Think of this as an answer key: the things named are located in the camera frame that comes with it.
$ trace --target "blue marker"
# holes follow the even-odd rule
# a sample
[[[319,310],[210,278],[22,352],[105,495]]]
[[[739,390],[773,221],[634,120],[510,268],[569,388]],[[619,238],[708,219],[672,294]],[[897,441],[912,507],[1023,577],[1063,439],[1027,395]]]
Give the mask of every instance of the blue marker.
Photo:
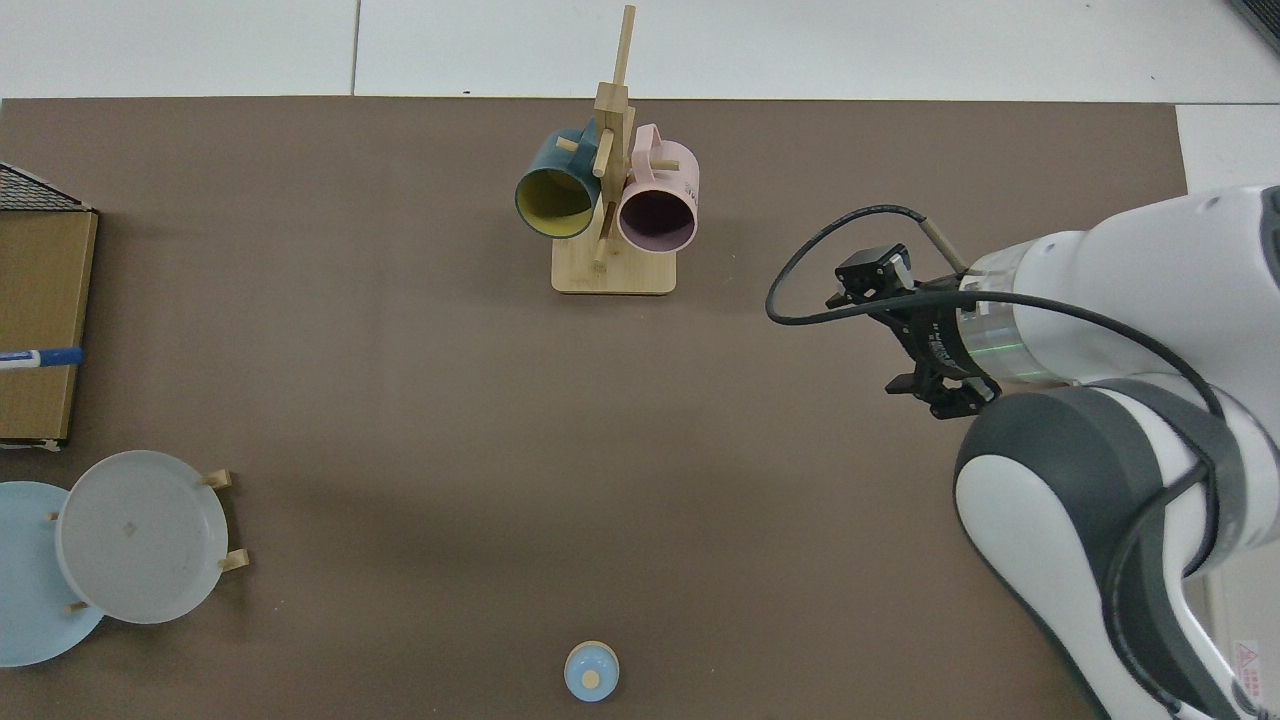
[[[51,365],[79,365],[84,352],[78,347],[55,347],[52,350],[19,350],[0,352],[0,370],[18,368],[49,368]]]

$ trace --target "brown mat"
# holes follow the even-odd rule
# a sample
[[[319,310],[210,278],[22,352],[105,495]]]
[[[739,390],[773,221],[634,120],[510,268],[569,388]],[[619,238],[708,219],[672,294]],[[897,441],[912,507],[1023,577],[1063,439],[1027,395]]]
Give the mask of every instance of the brown mat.
[[[635,102],[696,154],[668,297],[570,297],[512,192],[585,100],[6,100],[0,156],[102,211],[70,487],[128,448],[239,484],[255,564],[191,615],[0,671],[12,717],[1087,715],[951,505],[965,421],[870,320],[782,328],[774,272],[901,202],[970,259],[1184,192],[1153,105]],[[819,309],[844,232],[783,307]],[[605,703],[566,653],[617,650]]]

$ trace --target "wooden base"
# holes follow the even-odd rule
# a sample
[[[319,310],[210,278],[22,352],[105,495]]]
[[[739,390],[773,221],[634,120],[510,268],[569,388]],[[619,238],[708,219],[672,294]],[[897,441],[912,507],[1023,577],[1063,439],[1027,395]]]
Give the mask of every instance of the wooden base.
[[[596,205],[591,225],[581,234],[552,241],[552,287],[570,295],[667,295],[676,290],[676,254],[636,250],[618,237],[616,223],[608,237],[598,240],[605,214]]]
[[[232,487],[232,474],[229,470],[215,470],[204,478],[200,478],[200,484],[207,487],[209,489],[229,488]]]
[[[227,557],[218,561],[218,568],[227,573],[228,570],[236,570],[248,565],[248,551],[247,550],[233,550],[227,553]]]

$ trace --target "blue knob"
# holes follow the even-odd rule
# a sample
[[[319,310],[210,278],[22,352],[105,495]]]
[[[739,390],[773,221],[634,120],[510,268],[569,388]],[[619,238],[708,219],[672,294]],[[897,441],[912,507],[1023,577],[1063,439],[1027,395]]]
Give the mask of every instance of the blue knob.
[[[618,687],[618,656],[609,646],[588,641],[568,653],[564,684],[582,702],[599,702]]]

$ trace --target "table surface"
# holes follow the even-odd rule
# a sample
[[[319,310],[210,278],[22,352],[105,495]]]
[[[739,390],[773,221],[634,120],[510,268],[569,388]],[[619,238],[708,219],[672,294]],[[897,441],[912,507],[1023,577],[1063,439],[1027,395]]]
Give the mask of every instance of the table surface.
[[[1270,184],[1280,168],[1280,55],[1225,0],[636,4],[636,96],[1176,102],[1190,190]],[[0,97],[586,97],[621,6],[0,0]],[[1272,546],[1208,577],[1216,639],[1229,653],[1263,638],[1272,688],[1277,571]]]
[[[255,564],[191,615],[105,621],[0,674],[18,714],[957,717],[1087,711],[964,539],[966,421],[881,387],[873,322],[783,328],[790,252],[859,205],[969,256],[1185,191],[1174,110],[639,102],[698,152],[701,228],[668,297],[561,296],[511,192],[571,100],[5,102],[0,151],[102,211],[61,454],[239,473]],[[511,118],[520,118],[513,124]],[[819,307],[873,218],[801,266]],[[564,691],[585,639],[620,691]]]

